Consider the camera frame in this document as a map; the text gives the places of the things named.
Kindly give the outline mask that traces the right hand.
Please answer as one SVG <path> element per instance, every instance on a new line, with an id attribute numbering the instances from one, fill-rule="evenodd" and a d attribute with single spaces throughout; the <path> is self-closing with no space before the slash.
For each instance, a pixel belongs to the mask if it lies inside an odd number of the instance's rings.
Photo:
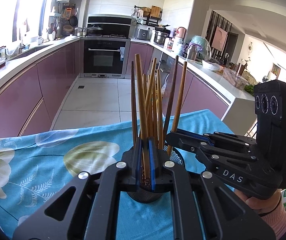
<path id="1" fill-rule="evenodd" d="M 280 189 L 277 189 L 277 191 L 269 199 L 266 200 L 258 199 L 255 197 L 248 197 L 237 189 L 234 190 L 234 193 L 257 214 L 267 214 L 274 211 L 281 201 Z"/>

